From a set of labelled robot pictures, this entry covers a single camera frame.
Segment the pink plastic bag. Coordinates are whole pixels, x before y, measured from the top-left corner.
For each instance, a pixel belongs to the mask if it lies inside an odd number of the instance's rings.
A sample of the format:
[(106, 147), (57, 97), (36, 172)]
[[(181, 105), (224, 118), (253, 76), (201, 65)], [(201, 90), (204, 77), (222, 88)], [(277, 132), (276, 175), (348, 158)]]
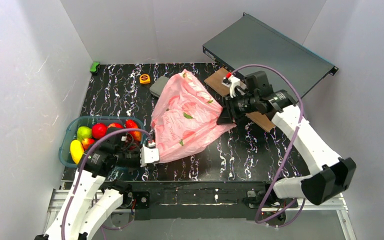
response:
[(151, 114), (160, 163), (201, 153), (236, 124), (218, 125), (222, 106), (192, 72), (173, 75)]

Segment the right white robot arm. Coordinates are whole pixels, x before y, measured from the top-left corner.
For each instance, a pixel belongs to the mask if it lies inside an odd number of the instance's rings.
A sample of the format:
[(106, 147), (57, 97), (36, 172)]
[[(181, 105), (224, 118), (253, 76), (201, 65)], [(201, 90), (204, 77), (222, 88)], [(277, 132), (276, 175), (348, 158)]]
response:
[(357, 168), (354, 160), (331, 149), (301, 115), (293, 97), (286, 90), (273, 90), (264, 71), (243, 81), (229, 72), (222, 81), (229, 84), (229, 94), (223, 98), (218, 125), (236, 123), (254, 112), (266, 115), (307, 165), (306, 176), (274, 180), (273, 188), (266, 190), (271, 200), (303, 198), (318, 206), (349, 188)]

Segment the red orange fake mango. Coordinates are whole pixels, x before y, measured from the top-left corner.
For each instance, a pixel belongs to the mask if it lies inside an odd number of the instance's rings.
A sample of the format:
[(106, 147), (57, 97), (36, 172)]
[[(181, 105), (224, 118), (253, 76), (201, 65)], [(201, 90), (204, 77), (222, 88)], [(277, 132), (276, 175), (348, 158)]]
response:
[[(126, 120), (125, 127), (127, 129), (139, 129), (138, 124), (131, 119)], [(129, 131), (128, 133), (132, 136), (132, 138), (135, 141), (140, 142), (142, 140), (142, 133), (140, 131), (132, 130), (132, 131)]]

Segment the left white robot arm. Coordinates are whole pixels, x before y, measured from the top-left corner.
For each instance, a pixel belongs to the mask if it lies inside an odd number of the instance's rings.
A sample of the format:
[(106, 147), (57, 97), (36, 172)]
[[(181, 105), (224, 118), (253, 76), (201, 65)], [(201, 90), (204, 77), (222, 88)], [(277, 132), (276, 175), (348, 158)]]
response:
[(111, 213), (120, 207), (131, 193), (132, 186), (114, 181), (103, 192), (103, 196), (92, 204), (95, 194), (104, 184), (114, 163), (92, 160), (96, 149), (111, 137), (129, 132), (128, 128), (116, 128), (91, 146), (77, 168), (74, 182), (60, 211), (47, 230), (35, 236), (37, 240), (91, 240)]

